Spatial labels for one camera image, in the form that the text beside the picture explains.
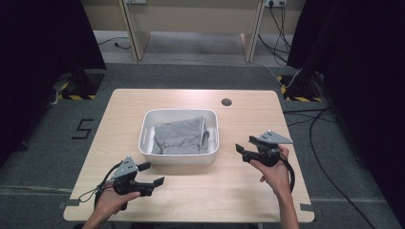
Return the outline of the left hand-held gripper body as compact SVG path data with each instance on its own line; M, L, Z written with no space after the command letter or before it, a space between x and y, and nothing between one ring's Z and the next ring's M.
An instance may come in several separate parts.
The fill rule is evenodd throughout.
M126 157L112 175L116 193L126 195L130 192L140 192L142 197L150 197L154 190L148 192L140 187L140 184L143 182L136 181L138 172L136 162L130 156Z

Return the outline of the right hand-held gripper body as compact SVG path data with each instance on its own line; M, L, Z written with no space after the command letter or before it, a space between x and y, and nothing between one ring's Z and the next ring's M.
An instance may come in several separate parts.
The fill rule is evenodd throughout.
M256 146L259 154L259 161L267 167L274 166L279 160L285 161L282 155L280 144L292 144L293 141L287 137L279 135L271 130L255 136L264 143L264 146Z

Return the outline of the white plastic bin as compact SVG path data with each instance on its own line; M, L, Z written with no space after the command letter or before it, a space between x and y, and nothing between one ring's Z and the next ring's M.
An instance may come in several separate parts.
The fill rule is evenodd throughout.
M206 129L210 133L208 153L204 155L153 155L155 126L203 116ZM139 137L139 150L147 161L165 165L206 165L217 157L219 149L219 128L216 113L208 109L156 109L149 111L143 120Z

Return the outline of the grey pants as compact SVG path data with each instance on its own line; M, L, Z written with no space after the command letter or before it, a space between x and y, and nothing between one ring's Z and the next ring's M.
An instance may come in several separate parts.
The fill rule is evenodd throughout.
M204 155L208 153L209 137L203 116L156 125L152 154Z

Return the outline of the person's left hand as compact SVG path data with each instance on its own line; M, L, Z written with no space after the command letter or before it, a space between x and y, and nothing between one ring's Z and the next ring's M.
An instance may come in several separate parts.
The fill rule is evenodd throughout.
M140 196L140 192L130 192L126 195L119 195L114 190L113 183L107 183L103 187L101 196L98 198L93 215L101 221L107 220L110 216L117 214L121 206Z

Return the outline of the person's right hand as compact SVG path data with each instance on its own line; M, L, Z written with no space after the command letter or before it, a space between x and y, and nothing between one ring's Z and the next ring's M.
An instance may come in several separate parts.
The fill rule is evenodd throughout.
M258 160L252 159L250 165L262 173L261 182L267 183L277 198L290 198L288 168L279 160L274 166L267 167Z

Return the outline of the stand base with hazard tape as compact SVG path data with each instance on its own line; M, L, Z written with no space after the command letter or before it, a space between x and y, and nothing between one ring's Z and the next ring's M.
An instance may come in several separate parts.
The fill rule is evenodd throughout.
M277 80L284 100L299 102L321 102L322 96L311 77L301 78L299 73L279 75Z
M53 85L57 99L93 100L104 78L104 73L85 73L83 78L62 74Z

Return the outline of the grey floor tape piece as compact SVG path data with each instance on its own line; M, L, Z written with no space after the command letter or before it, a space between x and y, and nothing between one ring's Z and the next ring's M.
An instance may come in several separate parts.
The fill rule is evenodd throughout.
M66 201L60 202L58 208L64 210L68 206L78 206L79 204L80 201L78 199L67 199Z

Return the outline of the black curtain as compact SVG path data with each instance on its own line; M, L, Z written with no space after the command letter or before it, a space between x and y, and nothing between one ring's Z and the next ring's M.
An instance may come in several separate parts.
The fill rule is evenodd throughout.
M305 0L288 64L319 72L405 229L405 0Z
M0 167L64 73L103 69L81 0L0 0Z

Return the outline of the beige background desk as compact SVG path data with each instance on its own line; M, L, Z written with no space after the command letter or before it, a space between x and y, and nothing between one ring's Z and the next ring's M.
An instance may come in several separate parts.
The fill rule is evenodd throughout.
M126 31L133 58L144 56L154 31L238 34L253 60L260 34L295 33L307 0L267 8L265 0L81 0L95 31Z

